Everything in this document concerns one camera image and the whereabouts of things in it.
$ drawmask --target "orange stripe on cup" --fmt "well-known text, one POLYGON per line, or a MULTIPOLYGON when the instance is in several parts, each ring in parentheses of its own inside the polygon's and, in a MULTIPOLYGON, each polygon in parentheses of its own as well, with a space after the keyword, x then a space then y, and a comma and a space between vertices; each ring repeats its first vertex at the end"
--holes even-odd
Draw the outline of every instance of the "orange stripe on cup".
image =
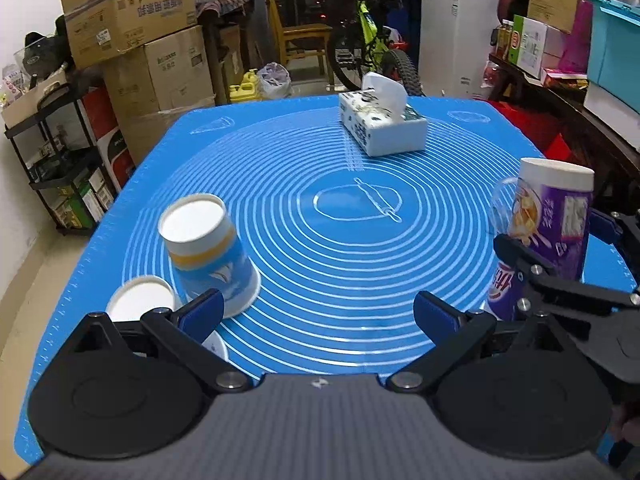
POLYGON ((169 251, 169 257, 176 267, 198 267, 209 263, 212 260, 222 256, 225 251, 231 247, 236 239, 237 233, 235 226, 226 233, 225 237, 220 240, 216 246, 207 249, 203 253, 198 254, 175 254, 169 251))

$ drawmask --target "chair backrest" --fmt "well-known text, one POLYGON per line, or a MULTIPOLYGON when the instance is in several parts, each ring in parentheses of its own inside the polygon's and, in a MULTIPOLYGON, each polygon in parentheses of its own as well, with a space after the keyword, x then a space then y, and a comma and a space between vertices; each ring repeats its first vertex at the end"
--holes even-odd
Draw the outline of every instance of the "chair backrest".
POLYGON ((267 4, 267 13, 269 16, 269 23, 271 31, 275 37, 276 45, 279 47, 284 42, 284 34, 282 31, 282 22, 280 21, 280 14, 278 13, 278 6, 276 0, 265 0, 267 4))

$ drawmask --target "baseboard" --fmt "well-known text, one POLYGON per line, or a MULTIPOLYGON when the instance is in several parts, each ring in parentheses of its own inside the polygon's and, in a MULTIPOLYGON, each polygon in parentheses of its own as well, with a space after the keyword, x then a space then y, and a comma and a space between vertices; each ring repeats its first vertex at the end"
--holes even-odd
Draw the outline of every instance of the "baseboard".
POLYGON ((2 300, 0 300, 0 354, 11 333, 15 317, 20 306, 33 284, 45 256, 60 234, 47 223, 47 226, 38 234, 36 241, 29 249, 27 257, 9 283, 2 300))

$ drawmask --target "white wall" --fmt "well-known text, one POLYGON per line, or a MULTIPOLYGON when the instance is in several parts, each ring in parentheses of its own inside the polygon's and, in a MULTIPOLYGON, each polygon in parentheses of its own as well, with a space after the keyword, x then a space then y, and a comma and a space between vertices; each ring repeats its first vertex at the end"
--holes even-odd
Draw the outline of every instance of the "white wall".
MULTIPOLYGON (((27 32, 54 32, 54 21, 62 14, 60 0, 0 0, 0 9, 4 9, 0 70, 13 61, 14 52, 24 47, 27 32)), ((1 118, 0 128, 4 131, 1 118)), ((27 182, 11 143, 0 134, 0 298, 37 234, 52 222, 27 182)))

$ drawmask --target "person's hand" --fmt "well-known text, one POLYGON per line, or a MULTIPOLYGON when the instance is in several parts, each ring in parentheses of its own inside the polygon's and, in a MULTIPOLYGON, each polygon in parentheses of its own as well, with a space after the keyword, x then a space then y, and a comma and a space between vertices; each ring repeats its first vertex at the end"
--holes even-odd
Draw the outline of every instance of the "person's hand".
POLYGON ((609 432, 616 442, 626 440, 640 446, 640 401, 614 406, 609 432))

